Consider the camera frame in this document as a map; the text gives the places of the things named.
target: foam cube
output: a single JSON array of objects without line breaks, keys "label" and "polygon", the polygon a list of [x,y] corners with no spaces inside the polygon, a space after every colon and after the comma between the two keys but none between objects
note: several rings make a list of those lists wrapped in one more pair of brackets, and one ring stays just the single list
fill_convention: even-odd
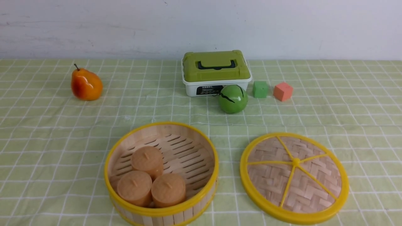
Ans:
[{"label": "foam cube", "polygon": [[268,95],[268,85],[264,81],[254,81],[252,87],[254,98],[266,98]]},{"label": "foam cube", "polygon": [[280,101],[285,101],[292,96],[293,87],[282,82],[275,86],[274,97]]}]

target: black crack line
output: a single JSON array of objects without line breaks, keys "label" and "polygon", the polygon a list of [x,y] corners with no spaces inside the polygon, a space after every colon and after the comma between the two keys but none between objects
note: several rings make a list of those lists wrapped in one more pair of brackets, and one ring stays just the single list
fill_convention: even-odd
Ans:
[{"label": "black crack line", "polygon": [[236,84],[236,86],[240,88],[240,91],[242,92],[242,96],[244,97],[243,89],[237,84]]},{"label": "black crack line", "polygon": [[218,94],[216,94],[216,95],[215,95],[215,97],[216,97],[217,95],[221,95],[221,97],[223,97],[223,98],[225,98],[226,100],[228,100],[228,101],[230,101],[230,102],[234,103],[234,101],[232,101],[232,100],[231,100],[229,97],[227,97],[227,96],[223,95],[221,92],[220,92],[220,93],[218,93]]}]

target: black handle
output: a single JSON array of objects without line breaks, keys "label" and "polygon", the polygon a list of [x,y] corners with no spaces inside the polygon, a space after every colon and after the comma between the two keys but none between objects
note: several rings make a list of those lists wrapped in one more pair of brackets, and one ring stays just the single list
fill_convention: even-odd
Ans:
[{"label": "black handle", "polygon": [[215,69],[215,70],[220,70],[222,68],[235,68],[236,64],[234,63],[234,60],[230,60],[230,66],[221,66],[221,67],[204,67],[201,64],[201,61],[198,61],[198,69],[205,70],[205,69]]}]

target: green sphere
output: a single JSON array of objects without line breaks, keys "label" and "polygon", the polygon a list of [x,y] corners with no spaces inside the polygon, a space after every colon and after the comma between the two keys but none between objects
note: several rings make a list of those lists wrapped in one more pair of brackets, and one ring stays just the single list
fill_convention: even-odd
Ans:
[{"label": "green sphere", "polygon": [[235,114],[243,111],[248,102],[246,91],[238,85],[225,86],[218,97],[221,109],[228,114]]}]

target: orange cube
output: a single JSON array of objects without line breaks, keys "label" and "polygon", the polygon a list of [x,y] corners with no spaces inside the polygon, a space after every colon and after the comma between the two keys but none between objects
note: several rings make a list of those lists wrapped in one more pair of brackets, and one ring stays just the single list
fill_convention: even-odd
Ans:
[{"label": "orange cube", "polygon": [[274,97],[280,101],[285,101],[292,96],[293,87],[282,82],[275,86]]}]

